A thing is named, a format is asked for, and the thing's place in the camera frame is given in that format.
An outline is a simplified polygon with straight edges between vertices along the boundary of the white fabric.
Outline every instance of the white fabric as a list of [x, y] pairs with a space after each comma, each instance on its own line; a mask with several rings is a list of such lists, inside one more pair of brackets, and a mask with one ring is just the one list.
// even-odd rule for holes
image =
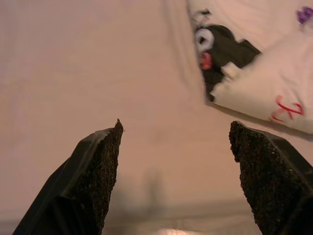
[[[225, 202], [249, 211], [229, 149], [238, 118], [205, 106], [195, 92], [203, 82], [184, 1], [4, 6], [13, 18], [0, 34], [12, 43], [0, 80], [0, 233], [12, 234], [80, 139], [117, 118], [125, 133], [109, 218], [181, 205], [214, 215], [230, 210]], [[302, 136], [271, 132], [311, 156]]]
[[216, 85], [215, 103], [313, 134], [312, 65], [313, 35], [298, 30]]
[[296, 17], [298, 9], [313, 4], [294, 0], [191, 0], [190, 4], [192, 15], [209, 9], [208, 23], [229, 27], [237, 38], [241, 35], [263, 52], [244, 70], [231, 62], [222, 68], [225, 79], [211, 92], [215, 103], [313, 134], [311, 23], [300, 30]]

